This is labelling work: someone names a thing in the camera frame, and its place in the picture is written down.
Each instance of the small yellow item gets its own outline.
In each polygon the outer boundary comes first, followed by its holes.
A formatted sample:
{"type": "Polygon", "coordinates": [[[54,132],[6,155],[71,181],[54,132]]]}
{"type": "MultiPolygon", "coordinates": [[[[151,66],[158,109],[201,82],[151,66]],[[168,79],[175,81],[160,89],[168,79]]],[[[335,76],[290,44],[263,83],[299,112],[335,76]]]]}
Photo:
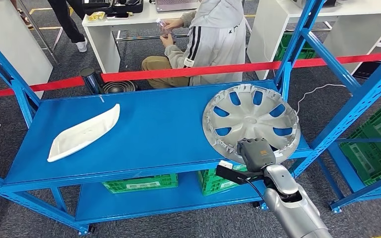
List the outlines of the small yellow item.
{"type": "Polygon", "coordinates": [[[88,20],[89,21],[102,20],[104,15],[105,15],[105,12],[103,12],[103,11],[93,12],[93,14],[91,14],[91,16],[88,17],[88,20]]]}

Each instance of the clear plastic bottle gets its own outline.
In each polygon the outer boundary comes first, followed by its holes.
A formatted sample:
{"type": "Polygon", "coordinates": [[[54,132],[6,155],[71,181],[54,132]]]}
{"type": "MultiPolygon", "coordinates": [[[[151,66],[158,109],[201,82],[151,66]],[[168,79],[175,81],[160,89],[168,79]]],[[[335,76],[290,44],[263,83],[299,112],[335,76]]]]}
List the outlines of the clear plastic bottle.
{"type": "Polygon", "coordinates": [[[167,26],[167,24],[161,20],[160,18],[158,18],[156,20],[157,24],[158,24],[158,27],[160,28],[160,35],[164,38],[167,38],[169,36],[169,34],[172,34],[172,37],[173,37],[173,32],[171,29],[165,29],[165,27],[167,26]]]}

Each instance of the stanchion post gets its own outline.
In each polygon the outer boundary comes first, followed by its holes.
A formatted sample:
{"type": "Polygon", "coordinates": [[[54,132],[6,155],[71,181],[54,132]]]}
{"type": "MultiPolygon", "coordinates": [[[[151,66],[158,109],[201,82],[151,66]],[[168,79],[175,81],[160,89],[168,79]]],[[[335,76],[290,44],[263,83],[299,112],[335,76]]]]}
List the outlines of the stanchion post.
{"type": "Polygon", "coordinates": [[[84,80],[85,86],[92,94],[103,94],[103,89],[101,88],[104,84],[103,79],[100,75],[96,73],[96,70],[91,67],[83,68],[79,75],[84,80]]]}

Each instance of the white desk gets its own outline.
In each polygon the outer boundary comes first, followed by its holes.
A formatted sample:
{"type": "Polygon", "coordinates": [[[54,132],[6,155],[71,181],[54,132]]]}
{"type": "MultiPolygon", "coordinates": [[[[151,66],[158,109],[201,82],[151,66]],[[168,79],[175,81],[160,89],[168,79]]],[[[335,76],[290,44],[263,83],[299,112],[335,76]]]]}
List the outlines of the white desk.
{"type": "MultiPolygon", "coordinates": [[[[323,8],[317,17],[318,22],[336,21],[324,45],[334,56],[369,54],[381,40],[381,0],[340,0],[340,3],[338,7],[323,8]]],[[[260,0],[247,49],[251,62],[273,61],[287,24],[297,22],[301,13],[302,9],[291,0],[260,0]]],[[[344,67],[354,72],[359,65],[344,67]]],[[[265,79],[268,70],[256,74],[265,79]]]]}
{"type": "Polygon", "coordinates": [[[8,0],[0,0],[0,51],[28,85],[49,81],[52,64],[8,0]]]}
{"type": "Polygon", "coordinates": [[[157,13],[155,5],[145,0],[143,11],[128,19],[107,20],[105,17],[101,21],[88,21],[86,16],[82,26],[103,73],[114,73],[119,72],[121,58],[112,31],[156,28],[157,18],[178,18],[184,12],[187,11],[157,13]]]}

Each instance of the white cable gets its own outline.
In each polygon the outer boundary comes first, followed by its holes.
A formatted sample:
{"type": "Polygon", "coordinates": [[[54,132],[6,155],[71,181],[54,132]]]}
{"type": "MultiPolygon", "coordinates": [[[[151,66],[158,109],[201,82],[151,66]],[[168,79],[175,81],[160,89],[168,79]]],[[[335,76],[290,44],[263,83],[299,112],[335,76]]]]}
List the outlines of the white cable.
{"type": "Polygon", "coordinates": [[[344,88],[346,88],[346,86],[345,86],[345,85],[342,85],[342,84],[331,84],[331,83],[329,83],[329,84],[325,84],[324,86],[317,87],[317,88],[315,88],[314,90],[312,90],[312,91],[310,91],[310,92],[308,92],[308,93],[305,93],[305,94],[303,95],[303,97],[297,102],[297,111],[296,111],[296,114],[299,114],[300,103],[304,100],[304,98],[306,97],[307,94],[313,93],[313,92],[316,91],[317,89],[319,89],[319,88],[324,88],[324,87],[326,87],[326,86],[339,86],[339,87],[344,87],[344,88]]]}

